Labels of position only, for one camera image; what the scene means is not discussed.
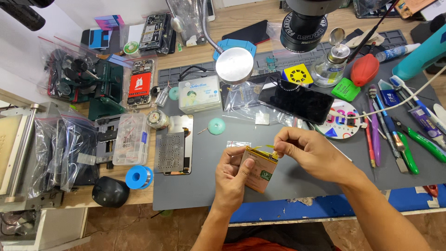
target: black smartphone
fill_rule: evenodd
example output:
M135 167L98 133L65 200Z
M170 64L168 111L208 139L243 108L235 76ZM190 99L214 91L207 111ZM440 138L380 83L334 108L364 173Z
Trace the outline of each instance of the black smartphone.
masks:
M222 40L225 39L237 39L249 41L253 45L258 45L262 42L269 40L269 36L266 33L266 25L268 20L260 21L256 24L234 31L233 33L222 36Z
M278 79L265 84L258 101L316 125L322 125L335 98L301 85Z

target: tiled floor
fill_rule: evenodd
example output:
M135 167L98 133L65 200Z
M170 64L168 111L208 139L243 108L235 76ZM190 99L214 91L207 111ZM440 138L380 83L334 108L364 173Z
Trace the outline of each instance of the tiled floor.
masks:
M158 215L151 204L119 209L90 208L86 235L91 241L70 251L188 251L207 216L207 207L179 209ZM446 212L410 215L435 251L446 250ZM343 251L371 251L356 220L325 222L325 229Z

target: hand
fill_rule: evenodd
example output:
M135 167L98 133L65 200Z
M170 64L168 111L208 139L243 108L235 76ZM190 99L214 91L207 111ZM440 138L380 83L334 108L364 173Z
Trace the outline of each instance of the hand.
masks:
M350 160L316 131L284 127L274 138L279 158L290 156L313 177L350 184L367 178Z
M229 216L242 204L245 181L254 166L253 159L245 160L240 166L245 148L226 148L215 170L215 199L212 209Z

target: black mouse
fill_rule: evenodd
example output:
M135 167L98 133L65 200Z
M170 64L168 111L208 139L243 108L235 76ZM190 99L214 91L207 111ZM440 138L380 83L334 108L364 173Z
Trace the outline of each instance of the black mouse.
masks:
M125 182L103 176L96 182L91 195L101 206L119 208L127 201L129 192Z

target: person's left hand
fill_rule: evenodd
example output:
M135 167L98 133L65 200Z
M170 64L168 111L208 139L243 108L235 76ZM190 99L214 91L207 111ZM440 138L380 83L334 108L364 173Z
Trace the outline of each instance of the person's left hand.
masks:
M242 205L245 181L254 166L253 159L246 159L240 165L245 149L245 146L226 148L215 170L212 208L229 216Z

